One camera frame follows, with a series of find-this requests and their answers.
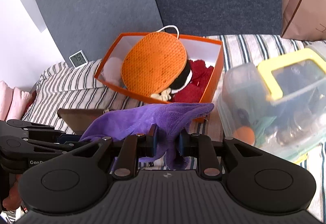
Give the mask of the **purple plush cloth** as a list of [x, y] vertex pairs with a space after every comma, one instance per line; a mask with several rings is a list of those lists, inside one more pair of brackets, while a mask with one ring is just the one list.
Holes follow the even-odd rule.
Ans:
[[170, 103], [114, 110], [95, 119], [80, 141], [94, 141], [105, 136], [111, 137], [113, 141], [121, 141], [129, 135], [146, 134], [152, 125], [156, 125], [156, 155], [141, 158], [141, 162], [153, 162], [165, 156], [166, 166], [170, 170], [185, 169], [189, 159], [176, 158], [174, 140], [183, 129], [189, 130], [192, 120], [210, 114], [213, 109], [212, 103]]

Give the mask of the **orange honeycomb mesh pad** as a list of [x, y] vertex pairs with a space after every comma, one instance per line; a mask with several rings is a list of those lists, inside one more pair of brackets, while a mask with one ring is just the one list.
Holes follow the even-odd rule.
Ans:
[[187, 62], [187, 51], [176, 34], [164, 28], [151, 32], [139, 40], [125, 56], [121, 77], [127, 90], [149, 97], [168, 88], [182, 73]]

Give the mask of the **white soft item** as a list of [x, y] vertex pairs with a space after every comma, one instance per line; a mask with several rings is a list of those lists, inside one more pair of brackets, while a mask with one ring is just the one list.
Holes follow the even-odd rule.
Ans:
[[123, 84], [121, 68], [123, 61], [117, 57], [109, 58], [103, 66], [103, 79], [115, 86], [121, 87]]

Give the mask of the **pink cushion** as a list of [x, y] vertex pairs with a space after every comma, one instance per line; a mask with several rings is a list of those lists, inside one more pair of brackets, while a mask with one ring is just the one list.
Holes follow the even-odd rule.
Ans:
[[32, 103], [32, 94], [17, 87], [12, 89], [4, 81], [1, 81], [0, 86], [1, 121], [20, 120]]

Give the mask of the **striped sofa cover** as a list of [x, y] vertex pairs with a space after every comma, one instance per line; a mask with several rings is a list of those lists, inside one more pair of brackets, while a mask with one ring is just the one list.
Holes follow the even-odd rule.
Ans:
[[[308, 42], [283, 39], [278, 35], [216, 36], [224, 46], [223, 71], [246, 62], [260, 63], [266, 58], [300, 50]], [[94, 79], [100, 60], [89, 62], [80, 69], [60, 62], [50, 66], [36, 83], [36, 97], [23, 115], [24, 121], [54, 126], [68, 134], [72, 129], [57, 115], [58, 109], [130, 109], [144, 103], [114, 92]], [[316, 194], [309, 211], [325, 222], [325, 140], [311, 149], [298, 165], [314, 176]]]

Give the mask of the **brown plaid pouch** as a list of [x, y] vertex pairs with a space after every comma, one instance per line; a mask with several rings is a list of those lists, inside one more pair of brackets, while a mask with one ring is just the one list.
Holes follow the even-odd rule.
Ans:
[[110, 109], [58, 109], [57, 115], [75, 134], [81, 136], [95, 119], [108, 112]]

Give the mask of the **black white plush toy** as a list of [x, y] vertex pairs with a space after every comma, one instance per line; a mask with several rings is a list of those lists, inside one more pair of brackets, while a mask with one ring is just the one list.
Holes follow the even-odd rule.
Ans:
[[173, 95], [184, 89], [192, 79], [192, 70], [189, 60], [180, 75], [170, 84], [170, 86], [158, 94], [152, 94], [150, 97], [156, 100], [167, 102], [172, 99]]

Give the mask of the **red plush fabric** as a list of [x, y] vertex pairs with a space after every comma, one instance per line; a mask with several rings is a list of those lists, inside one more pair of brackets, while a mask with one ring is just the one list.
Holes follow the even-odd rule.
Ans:
[[173, 103], [198, 103], [204, 94], [214, 67], [206, 67], [203, 60], [189, 60], [192, 79], [190, 83], [180, 92], [173, 95], [171, 102]]

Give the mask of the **orange cardboard box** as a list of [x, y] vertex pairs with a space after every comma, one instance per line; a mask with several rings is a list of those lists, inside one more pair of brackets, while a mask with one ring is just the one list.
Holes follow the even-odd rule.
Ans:
[[210, 103], [223, 68], [223, 44], [167, 32], [122, 33], [95, 79], [147, 104]]

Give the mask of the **white digital clock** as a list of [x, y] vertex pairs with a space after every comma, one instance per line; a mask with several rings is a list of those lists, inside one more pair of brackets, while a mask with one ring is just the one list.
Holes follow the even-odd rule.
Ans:
[[88, 59], [82, 50], [70, 55], [69, 60], [75, 69], [81, 68], [88, 63]]

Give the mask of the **clear plastic storage box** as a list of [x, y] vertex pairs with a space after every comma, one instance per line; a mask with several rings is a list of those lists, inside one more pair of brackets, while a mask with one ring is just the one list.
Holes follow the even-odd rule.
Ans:
[[325, 42], [230, 69], [217, 106], [226, 137], [296, 160], [325, 140]]

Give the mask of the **light grey back cushion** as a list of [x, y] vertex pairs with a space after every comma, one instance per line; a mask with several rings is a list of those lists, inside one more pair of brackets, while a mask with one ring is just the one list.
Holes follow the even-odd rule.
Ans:
[[162, 28], [155, 0], [36, 0], [64, 60], [82, 51], [89, 61], [104, 57], [123, 32]]

